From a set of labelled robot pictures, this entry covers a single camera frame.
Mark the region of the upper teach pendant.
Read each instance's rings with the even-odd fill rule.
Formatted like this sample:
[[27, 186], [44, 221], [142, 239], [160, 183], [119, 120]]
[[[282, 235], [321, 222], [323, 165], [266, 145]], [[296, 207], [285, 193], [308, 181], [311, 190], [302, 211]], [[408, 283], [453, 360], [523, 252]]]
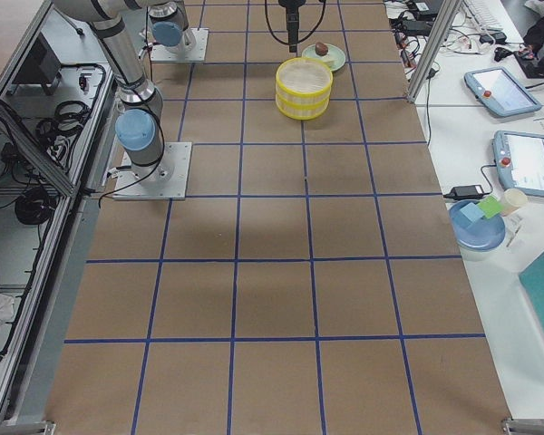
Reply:
[[542, 108], [526, 87], [503, 67], [467, 72], [463, 79], [476, 99], [497, 117], [533, 113]]

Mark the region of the aluminium frame post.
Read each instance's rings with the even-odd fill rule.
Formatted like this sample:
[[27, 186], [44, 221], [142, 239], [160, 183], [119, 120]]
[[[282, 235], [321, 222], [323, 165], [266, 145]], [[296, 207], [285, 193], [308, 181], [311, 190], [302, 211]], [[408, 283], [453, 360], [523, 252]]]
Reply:
[[461, 0], [445, 0], [442, 3], [440, 12], [432, 26], [429, 39], [423, 49], [417, 67], [413, 71], [411, 80], [409, 81], [409, 87], [406, 94], [406, 100], [409, 103], [415, 103], [421, 88], [425, 84], [433, 61], [449, 33], [449, 29], [452, 26], [460, 6]]

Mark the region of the teach pendant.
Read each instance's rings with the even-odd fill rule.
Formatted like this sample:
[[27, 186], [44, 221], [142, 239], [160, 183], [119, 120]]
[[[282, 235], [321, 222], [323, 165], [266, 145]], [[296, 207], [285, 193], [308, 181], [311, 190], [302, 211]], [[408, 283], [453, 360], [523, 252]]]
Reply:
[[526, 87], [503, 67], [467, 72], [463, 79], [476, 99], [497, 117], [533, 113], [542, 108]]
[[492, 148], [504, 189], [544, 198], [544, 135], [498, 130]]

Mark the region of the light blue sponge block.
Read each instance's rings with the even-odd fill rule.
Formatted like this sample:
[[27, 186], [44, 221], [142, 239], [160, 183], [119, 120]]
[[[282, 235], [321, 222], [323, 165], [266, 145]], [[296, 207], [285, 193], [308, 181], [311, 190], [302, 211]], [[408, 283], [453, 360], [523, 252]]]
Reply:
[[460, 212], [470, 223], [475, 223], [484, 218], [484, 212], [473, 202], [468, 202], [460, 208]]

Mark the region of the blue plate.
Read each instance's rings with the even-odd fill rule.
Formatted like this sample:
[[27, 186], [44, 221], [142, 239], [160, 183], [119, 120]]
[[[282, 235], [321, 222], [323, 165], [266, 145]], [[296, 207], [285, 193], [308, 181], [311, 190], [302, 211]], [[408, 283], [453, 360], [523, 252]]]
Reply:
[[501, 215], [470, 223], [460, 212], [460, 208], [474, 200], [462, 200], [449, 209], [454, 235], [458, 244], [476, 252], [488, 252], [497, 248], [505, 239], [506, 227]]

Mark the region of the brown bun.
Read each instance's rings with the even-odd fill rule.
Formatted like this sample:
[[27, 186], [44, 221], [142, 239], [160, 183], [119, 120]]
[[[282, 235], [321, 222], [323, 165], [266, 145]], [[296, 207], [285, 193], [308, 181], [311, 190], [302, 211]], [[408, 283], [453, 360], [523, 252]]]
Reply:
[[328, 54], [328, 46], [324, 43], [321, 43], [321, 42], [317, 42], [315, 44], [315, 53], [318, 55], [318, 56], [325, 56]]

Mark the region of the black box on shelf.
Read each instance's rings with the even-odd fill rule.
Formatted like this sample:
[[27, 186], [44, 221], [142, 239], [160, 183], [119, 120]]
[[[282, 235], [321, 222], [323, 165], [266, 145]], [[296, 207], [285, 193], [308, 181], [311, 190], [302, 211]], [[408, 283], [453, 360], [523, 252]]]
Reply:
[[53, 48], [39, 33], [8, 93], [15, 94], [20, 85], [40, 85], [45, 95], [53, 95], [62, 77], [61, 67]]

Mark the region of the beige cup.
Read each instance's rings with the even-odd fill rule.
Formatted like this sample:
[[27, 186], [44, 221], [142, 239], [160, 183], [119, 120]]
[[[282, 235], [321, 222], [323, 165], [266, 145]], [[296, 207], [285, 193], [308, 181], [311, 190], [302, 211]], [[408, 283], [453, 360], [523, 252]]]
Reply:
[[506, 217], [525, 206], [527, 202], [528, 197], [523, 191], [518, 188], [508, 188], [503, 192], [500, 199], [500, 214]]

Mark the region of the pale green plate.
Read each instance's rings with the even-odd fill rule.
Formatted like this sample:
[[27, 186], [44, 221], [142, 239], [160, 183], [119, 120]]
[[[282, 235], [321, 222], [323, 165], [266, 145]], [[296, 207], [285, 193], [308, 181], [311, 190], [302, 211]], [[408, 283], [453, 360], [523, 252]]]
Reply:
[[337, 46], [330, 43], [324, 43], [328, 46], [328, 54], [318, 56], [315, 53], [315, 44], [307, 46], [302, 52], [302, 56], [309, 59], [316, 59], [323, 62], [332, 72], [336, 72], [345, 65], [345, 53]]

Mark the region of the lower teach pendant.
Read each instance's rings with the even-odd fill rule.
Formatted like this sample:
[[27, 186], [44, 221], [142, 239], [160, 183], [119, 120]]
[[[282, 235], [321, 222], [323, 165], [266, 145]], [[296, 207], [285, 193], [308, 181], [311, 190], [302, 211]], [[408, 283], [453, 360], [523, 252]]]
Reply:
[[544, 135], [498, 130], [492, 148], [504, 189], [544, 198]]

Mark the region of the green sponge block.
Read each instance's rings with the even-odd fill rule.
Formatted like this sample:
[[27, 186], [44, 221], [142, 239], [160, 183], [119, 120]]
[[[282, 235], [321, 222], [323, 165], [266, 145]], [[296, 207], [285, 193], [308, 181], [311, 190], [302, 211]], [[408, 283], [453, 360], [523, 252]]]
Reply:
[[481, 199], [477, 203], [477, 207], [482, 212], [483, 217], [486, 219], [499, 215], [503, 210], [503, 206], [500, 201], [492, 195]]

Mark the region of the aluminium side rack frame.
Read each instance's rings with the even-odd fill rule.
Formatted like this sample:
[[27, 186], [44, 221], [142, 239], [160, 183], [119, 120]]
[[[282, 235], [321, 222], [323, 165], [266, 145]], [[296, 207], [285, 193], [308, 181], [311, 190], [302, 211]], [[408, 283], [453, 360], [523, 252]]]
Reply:
[[[42, 33], [62, 63], [53, 95], [39, 85], [8, 90]], [[15, 299], [15, 316], [0, 329], [0, 422], [14, 412], [21, 361], [47, 287], [50, 269], [112, 90], [112, 72], [100, 60], [73, 62], [72, 49], [92, 38], [65, 25], [48, 1], [0, 1], [0, 293]], [[39, 147], [35, 125], [67, 101], [92, 111], [81, 133], [54, 159]]]

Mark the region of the black power adapter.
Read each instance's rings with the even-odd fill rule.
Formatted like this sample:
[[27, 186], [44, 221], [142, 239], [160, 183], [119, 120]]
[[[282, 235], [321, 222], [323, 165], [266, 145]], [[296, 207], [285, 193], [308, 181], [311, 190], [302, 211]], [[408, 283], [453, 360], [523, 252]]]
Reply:
[[461, 185], [455, 186], [450, 189], [448, 193], [445, 193], [443, 197], [445, 199], [459, 201], [459, 200], [478, 200], [482, 199], [486, 195], [481, 185]]

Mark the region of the yellow steamer layer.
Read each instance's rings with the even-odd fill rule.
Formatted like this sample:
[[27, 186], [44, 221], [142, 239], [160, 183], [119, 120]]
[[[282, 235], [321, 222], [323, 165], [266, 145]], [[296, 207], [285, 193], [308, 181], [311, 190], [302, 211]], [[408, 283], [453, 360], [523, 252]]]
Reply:
[[278, 110], [288, 118], [298, 121], [308, 121], [320, 117], [326, 111], [329, 102], [330, 99], [326, 98], [314, 104], [297, 104], [276, 95]]
[[276, 71], [276, 94], [286, 102], [311, 105], [328, 98], [333, 74], [321, 61], [296, 57], [281, 63]]

